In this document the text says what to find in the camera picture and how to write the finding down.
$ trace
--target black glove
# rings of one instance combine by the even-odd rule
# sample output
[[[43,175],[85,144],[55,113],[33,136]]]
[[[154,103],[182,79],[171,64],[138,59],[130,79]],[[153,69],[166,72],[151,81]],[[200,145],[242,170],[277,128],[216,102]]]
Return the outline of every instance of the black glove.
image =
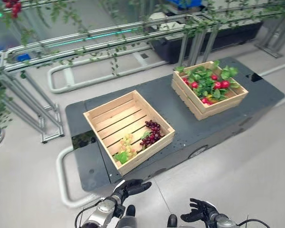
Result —
[[[126,180],[122,185],[117,187],[112,195],[116,195],[120,198],[121,204],[124,200],[131,195],[141,193],[151,187],[152,183],[147,182],[142,184],[143,180],[132,179]]]
[[[207,227],[212,227],[210,217],[212,214],[218,213],[216,208],[211,204],[205,201],[200,201],[198,199],[190,199],[190,201],[193,202],[190,203],[190,207],[193,207],[193,209],[191,209],[191,213],[181,215],[180,218],[185,222],[195,222],[202,220],[205,222]]]

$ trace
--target dark gray platform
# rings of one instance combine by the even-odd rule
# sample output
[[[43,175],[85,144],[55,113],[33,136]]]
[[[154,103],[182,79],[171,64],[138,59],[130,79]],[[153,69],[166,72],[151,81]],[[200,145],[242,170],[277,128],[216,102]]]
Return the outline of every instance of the dark gray platform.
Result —
[[[259,78],[253,71],[232,58],[224,58],[221,65],[237,67],[235,79],[249,91],[242,103],[215,116],[198,121],[171,88],[172,75],[132,86],[100,97],[70,104],[66,107],[71,136],[86,132],[91,127],[84,112],[137,90],[158,113],[175,129],[173,142],[126,174],[123,178],[147,179],[169,169],[188,157],[210,148],[227,138],[243,132],[280,101],[284,94]],[[121,178],[102,145],[95,143],[75,150],[82,188],[95,188],[116,182]]]

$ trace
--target cable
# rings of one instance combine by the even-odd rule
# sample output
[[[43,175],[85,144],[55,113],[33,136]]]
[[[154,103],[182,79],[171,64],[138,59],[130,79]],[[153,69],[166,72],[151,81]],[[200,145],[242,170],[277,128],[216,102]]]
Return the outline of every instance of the cable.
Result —
[[[270,226],[268,226],[265,222],[263,222],[263,221],[261,221],[261,220],[258,220],[258,219],[247,219],[247,220],[245,220],[245,221],[243,221],[243,222],[241,222],[240,224],[238,224],[237,226],[242,226],[242,225],[244,225],[244,224],[246,224],[246,223],[248,223],[248,222],[259,222],[259,223],[262,223],[264,226],[266,226],[267,228],[270,228]]]
[[[82,209],[82,210],[77,214],[77,216],[76,216],[76,218],[75,218],[75,228],[77,228],[77,220],[78,220],[80,214],[82,214],[82,213],[83,213],[84,211],[86,211],[86,210],[89,210],[89,209],[95,207],[95,206],[96,206],[98,203],[100,203],[101,201],[102,201],[102,200],[98,201],[96,204],[93,204],[92,206],[89,206],[89,207],[87,207],[87,208]]]
[[[82,219],[82,216],[83,216],[84,214],[83,213],[81,213],[81,216],[80,216],[80,221],[79,221],[79,227],[81,227],[81,219]]]

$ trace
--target blue container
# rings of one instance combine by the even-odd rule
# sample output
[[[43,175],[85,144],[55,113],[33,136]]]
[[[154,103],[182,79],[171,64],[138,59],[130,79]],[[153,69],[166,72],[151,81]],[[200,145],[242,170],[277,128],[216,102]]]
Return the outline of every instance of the blue container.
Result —
[[[181,8],[201,6],[201,0],[168,0],[168,1],[173,2],[178,7],[181,7]]]

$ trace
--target wooden crate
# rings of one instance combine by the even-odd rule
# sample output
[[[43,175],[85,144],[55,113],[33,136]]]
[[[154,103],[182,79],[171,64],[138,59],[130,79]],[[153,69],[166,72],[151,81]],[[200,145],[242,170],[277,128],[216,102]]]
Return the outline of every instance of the wooden crate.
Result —
[[[174,138],[175,130],[136,90],[92,109],[84,113],[84,116],[122,176],[170,144]],[[145,124],[148,120],[160,124],[161,133],[165,136],[142,151],[139,143],[142,142],[144,132],[149,130]],[[138,153],[121,164],[114,160],[113,155],[118,153],[121,146],[119,141],[127,133],[132,133],[131,148]]]
[[[213,64],[214,63],[210,61],[207,63],[190,66],[185,68],[184,72],[193,70],[199,66],[204,66],[205,68],[212,69]],[[214,70],[213,73],[220,76],[221,72],[222,69],[218,67]],[[248,94],[248,91],[244,87],[242,87],[236,80],[234,80],[236,83],[239,84],[239,87],[230,88],[229,92],[226,93],[226,96],[228,96],[227,99],[212,105],[204,104],[201,102],[199,97],[189,88],[189,86],[182,80],[184,77],[186,77],[185,73],[179,73],[178,71],[174,71],[171,86],[180,96],[182,101],[184,101],[187,107],[194,113],[195,117],[198,120],[205,119],[211,115],[215,115],[229,108],[237,106]]]

